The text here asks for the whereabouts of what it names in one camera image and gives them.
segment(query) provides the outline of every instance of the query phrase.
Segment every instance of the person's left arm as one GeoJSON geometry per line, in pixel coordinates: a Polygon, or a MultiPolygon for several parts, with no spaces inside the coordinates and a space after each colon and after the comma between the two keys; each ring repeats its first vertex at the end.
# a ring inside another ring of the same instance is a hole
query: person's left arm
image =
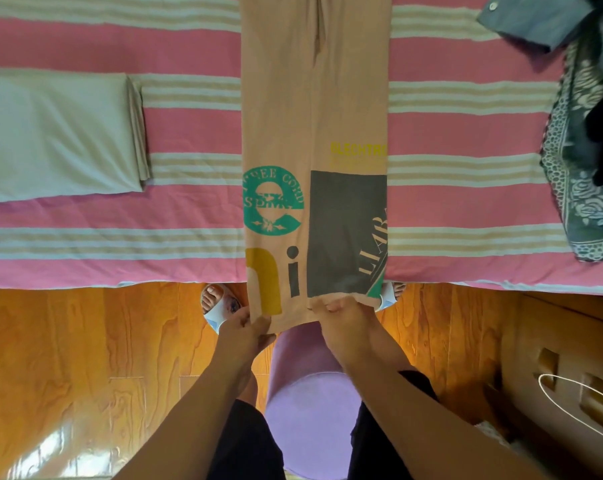
{"type": "Polygon", "coordinates": [[[253,359],[274,340],[269,326],[264,317],[251,324],[248,308],[224,322],[208,368],[114,480],[205,480],[253,359]]]}

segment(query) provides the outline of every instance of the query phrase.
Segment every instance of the striped bed sheet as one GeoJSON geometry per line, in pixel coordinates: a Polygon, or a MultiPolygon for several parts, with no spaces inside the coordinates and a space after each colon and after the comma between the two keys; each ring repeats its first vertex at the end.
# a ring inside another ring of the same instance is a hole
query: striped bed sheet
{"type": "MultiPolygon", "coordinates": [[[[603,294],[539,165],[561,54],[476,23],[487,0],[394,0],[387,278],[603,294]]],[[[237,0],[0,0],[0,68],[143,86],[143,194],[0,204],[0,288],[245,281],[237,0]]]]}

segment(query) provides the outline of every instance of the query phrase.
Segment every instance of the green print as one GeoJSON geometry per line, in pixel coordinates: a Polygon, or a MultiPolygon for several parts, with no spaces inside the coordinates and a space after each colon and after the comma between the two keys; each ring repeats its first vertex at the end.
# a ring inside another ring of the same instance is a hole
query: green print
{"type": "Polygon", "coordinates": [[[258,166],[244,174],[244,225],[262,235],[285,235],[302,224],[304,193],[288,170],[258,166]]]}

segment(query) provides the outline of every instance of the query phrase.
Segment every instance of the stool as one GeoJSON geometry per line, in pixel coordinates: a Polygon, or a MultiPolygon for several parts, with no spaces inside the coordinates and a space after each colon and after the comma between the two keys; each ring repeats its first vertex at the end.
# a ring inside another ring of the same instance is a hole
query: stool
{"type": "Polygon", "coordinates": [[[318,322],[279,335],[264,415],[287,470],[309,480],[345,479],[360,404],[318,322]]]}

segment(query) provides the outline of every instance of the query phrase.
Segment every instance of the round ottoman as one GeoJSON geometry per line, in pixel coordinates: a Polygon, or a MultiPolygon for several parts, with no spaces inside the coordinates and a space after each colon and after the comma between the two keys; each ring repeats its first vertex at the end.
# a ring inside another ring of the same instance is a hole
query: round ottoman
{"type": "Polygon", "coordinates": [[[350,433],[360,404],[318,322],[279,335],[265,419],[287,470],[309,480],[345,479],[352,452],[350,433]]]}

